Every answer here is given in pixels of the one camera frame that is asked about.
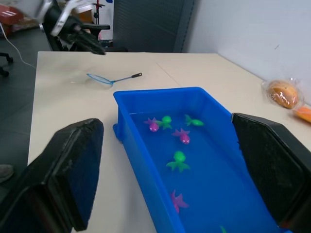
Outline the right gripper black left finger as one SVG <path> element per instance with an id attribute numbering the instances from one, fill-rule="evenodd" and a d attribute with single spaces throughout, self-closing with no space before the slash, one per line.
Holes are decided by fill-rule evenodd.
<path id="1" fill-rule="evenodd" d="M 100 173 L 104 125 L 86 119 L 58 130 L 0 204 L 3 233 L 84 231 Z"/>

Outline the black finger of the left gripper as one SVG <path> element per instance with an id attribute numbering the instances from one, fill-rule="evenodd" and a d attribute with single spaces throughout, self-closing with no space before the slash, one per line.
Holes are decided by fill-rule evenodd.
<path id="1" fill-rule="evenodd" d="M 81 43 L 83 45 L 99 45 L 98 38 L 89 31 L 81 29 Z"/>
<path id="2" fill-rule="evenodd" d="M 77 37 L 74 39 L 74 44 L 77 47 L 78 51 L 91 52 L 93 54 L 106 54 L 105 49 L 99 45 L 83 45 L 81 43 L 81 37 Z"/>

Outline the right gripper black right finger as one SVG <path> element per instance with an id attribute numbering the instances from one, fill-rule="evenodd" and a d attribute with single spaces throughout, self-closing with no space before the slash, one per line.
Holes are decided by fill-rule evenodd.
<path id="1" fill-rule="evenodd" d="M 282 124 L 232 114 L 247 170 L 280 228 L 311 231 L 311 152 Z"/>

